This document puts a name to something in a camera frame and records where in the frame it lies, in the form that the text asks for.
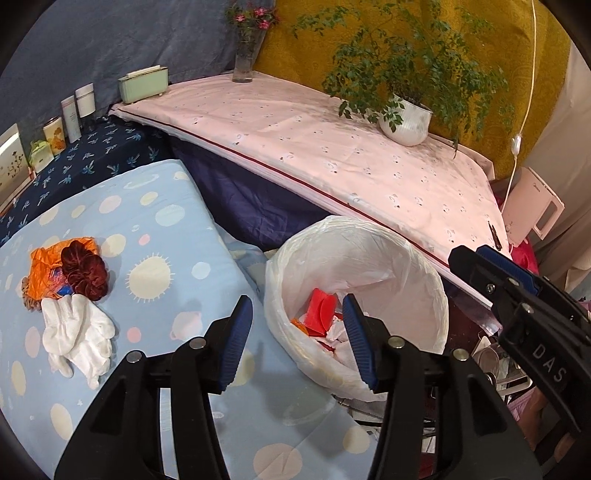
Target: burgundy scrunchie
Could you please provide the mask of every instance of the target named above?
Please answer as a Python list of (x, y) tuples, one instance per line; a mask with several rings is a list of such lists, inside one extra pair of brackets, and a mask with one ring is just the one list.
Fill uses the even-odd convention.
[(87, 250), (78, 240), (61, 251), (61, 271), (74, 293), (91, 301), (107, 295), (107, 269), (99, 255)]

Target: gray fabric backdrop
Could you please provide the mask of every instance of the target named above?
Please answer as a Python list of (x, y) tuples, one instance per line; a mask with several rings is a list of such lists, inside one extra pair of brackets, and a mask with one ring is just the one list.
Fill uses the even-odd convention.
[[(119, 99), (117, 78), (155, 64), (184, 82), (231, 69), (235, 32), (224, 0), (57, 0), (0, 77), (0, 132), (18, 123), (25, 152), (60, 101), (93, 82), (100, 113)], [(272, 0), (256, 5), (270, 6)]]

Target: flower bouquet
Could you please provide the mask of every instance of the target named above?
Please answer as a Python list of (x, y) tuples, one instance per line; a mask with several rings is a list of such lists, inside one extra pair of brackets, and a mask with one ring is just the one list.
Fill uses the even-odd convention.
[(238, 46), (236, 48), (236, 63), (232, 81), (249, 83), (252, 81), (252, 64), (255, 52), (260, 47), (263, 34), (275, 25), (279, 19), (275, 9), (266, 7), (242, 8), (237, 4), (226, 11), (226, 17), (231, 25), (238, 30)]

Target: white lettering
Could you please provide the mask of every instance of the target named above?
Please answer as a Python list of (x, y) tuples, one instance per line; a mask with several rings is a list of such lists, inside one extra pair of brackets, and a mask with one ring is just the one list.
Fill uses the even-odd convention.
[(558, 369), (558, 373), (554, 376), (554, 381), (556, 383), (562, 382), (562, 376), (566, 373), (566, 369), (564, 367)]
[(552, 357), (550, 360), (548, 360), (544, 364), (544, 367), (546, 367), (548, 369), (548, 373), (550, 373), (550, 370), (552, 370), (552, 367), (554, 366), (554, 360), (556, 360), (556, 358), (555, 357)]
[(540, 358), (542, 358), (542, 356), (544, 356), (545, 353), (546, 353), (546, 347), (542, 344), (539, 344), (538, 348), (536, 348), (534, 350), (534, 357), (536, 357), (539, 360)]

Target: red trim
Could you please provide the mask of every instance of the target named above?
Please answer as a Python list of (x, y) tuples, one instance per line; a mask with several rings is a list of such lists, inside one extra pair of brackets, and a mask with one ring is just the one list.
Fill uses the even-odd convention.
[(344, 207), (348, 208), (349, 210), (353, 210), (354, 212), (357, 212), (358, 214), (360, 214), (360, 215), (362, 215), (362, 216), (366, 217), (368, 220), (371, 220), (371, 221), (373, 221), (373, 222), (375, 222), (375, 223), (377, 223), (377, 224), (379, 224), (379, 225), (381, 225), (381, 226), (383, 226), (383, 227), (386, 227), (386, 228), (387, 228), (387, 229), (389, 229), (389, 230), (392, 230), (393, 232), (397, 233), (397, 234), (398, 234), (398, 235), (400, 235), (401, 237), (405, 238), (405, 239), (406, 239), (408, 242), (410, 242), (411, 244), (413, 244), (413, 245), (414, 245), (416, 248), (418, 248), (418, 249), (419, 249), (421, 252), (423, 252), (425, 255), (428, 255), (429, 257), (431, 257), (433, 260), (437, 261), (437, 262), (438, 262), (438, 263), (440, 263), (441, 265), (445, 266), (446, 268), (449, 268), (449, 265), (448, 265), (447, 263), (445, 263), (443, 260), (441, 260), (441, 259), (437, 258), (437, 257), (436, 257), (435, 255), (433, 255), (433, 254), (432, 254), (430, 251), (428, 251), (428, 250), (425, 250), (425, 249), (424, 249), (423, 247), (421, 247), (419, 244), (417, 244), (417, 243), (413, 242), (413, 241), (412, 241), (410, 238), (407, 238), (407, 237), (405, 237), (403, 234), (401, 234), (401, 233), (397, 232), (397, 231), (396, 231), (396, 230), (394, 230), (392, 227), (390, 227), (390, 226), (388, 226), (388, 225), (385, 225), (385, 224), (383, 224), (382, 222), (380, 222), (380, 221), (376, 220), (375, 218), (372, 218), (372, 217), (370, 217), (369, 215), (367, 215), (367, 213), (365, 213), (365, 212), (362, 212), (361, 210), (357, 210), (357, 208), (355, 208), (355, 207), (352, 207), (350, 204), (348, 204), (348, 203), (345, 203), (345, 202), (343, 202), (342, 200), (339, 200), (339, 199), (337, 199), (337, 198), (333, 197), (332, 195), (329, 195), (328, 193), (326, 193), (326, 192), (323, 192), (322, 190), (320, 190), (320, 189), (318, 189), (318, 188), (314, 187), (313, 185), (310, 185), (310, 184), (308, 184), (308, 183), (304, 182), (303, 180), (300, 180), (300, 179), (298, 179), (298, 178), (296, 178), (296, 177), (293, 177), (292, 175), (289, 175), (288, 173), (285, 173), (284, 171), (281, 171), (281, 170), (279, 170), (278, 168), (271, 167), (270, 165), (267, 165), (266, 163), (263, 163), (262, 161), (259, 161), (259, 160), (257, 160), (256, 158), (247, 157), (246, 155), (244, 155), (244, 154), (242, 154), (242, 153), (240, 153), (240, 152), (237, 152), (237, 151), (235, 151), (235, 150), (232, 150), (231, 148), (225, 147), (224, 145), (220, 145), (220, 144), (218, 144), (218, 143), (212, 142), (211, 140), (208, 140), (207, 138), (203, 138), (203, 137), (201, 137), (201, 136), (199, 136), (199, 135), (197, 135), (197, 134), (194, 134), (194, 133), (192, 133), (192, 132), (189, 132), (189, 131), (185, 130), (184, 128), (177, 127), (176, 125), (170, 125), (170, 124), (167, 124), (167, 123), (164, 123), (164, 122), (158, 121), (158, 120), (154, 120), (154, 119), (152, 119), (152, 118), (148, 118), (148, 117), (145, 117), (145, 116), (142, 116), (142, 115), (138, 115), (137, 113), (131, 113), (131, 112), (125, 112), (125, 113), (127, 113), (128, 115), (133, 115), (133, 116), (136, 116), (136, 117), (139, 117), (139, 118), (143, 118), (144, 120), (148, 120), (148, 121), (150, 121), (150, 122), (154, 122), (154, 123), (157, 123), (157, 124), (160, 124), (160, 125), (165, 125), (165, 126), (167, 126), (167, 127), (174, 128), (174, 129), (176, 129), (176, 130), (180, 130), (181, 132), (184, 132), (184, 133), (186, 133), (187, 135), (191, 135), (192, 137), (197, 137), (198, 139), (200, 139), (200, 140), (202, 140), (202, 141), (204, 141), (204, 142), (207, 142), (207, 143), (209, 143), (210, 145), (215, 145), (216, 147), (218, 147), (218, 148), (221, 148), (221, 149), (223, 149), (223, 150), (226, 150), (226, 151), (228, 151), (228, 152), (230, 152), (230, 153), (233, 153), (233, 154), (235, 154), (235, 155), (238, 155), (238, 156), (240, 156), (240, 157), (244, 158), (245, 160), (249, 160), (249, 161), (251, 161), (251, 162), (253, 162), (253, 163), (256, 163), (257, 165), (259, 165), (259, 166), (261, 166), (261, 167), (267, 168), (268, 170), (272, 170), (272, 171), (274, 171), (275, 173), (278, 173), (279, 175), (283, 175), (284, 177), (286, 177), (286, 178), (288, 178), (288, 179), (290, 179), (290, 180), (292, 180), (292, 181), (294, 181), (294, 182), (296, 182), (296, 183), (299, 183), (300, 185), (303, 185), (303, 186), (305, 186), (305, 187), (308, 187), (308, 188), (309, 188), (309, 189), (311, 189), (311, 190), (314, 190), (316, 193), (320, 193), (321, 195), (323, 195), (323, 196), (325, 196), (325, 197), (329, 198), (330, 200), (332, 200), (333, 202), (336, 202), (336, 203), (338, 203), (338, 204), (340, 204), (340, 205), (342, 205), (342, 206), (344, 206)]

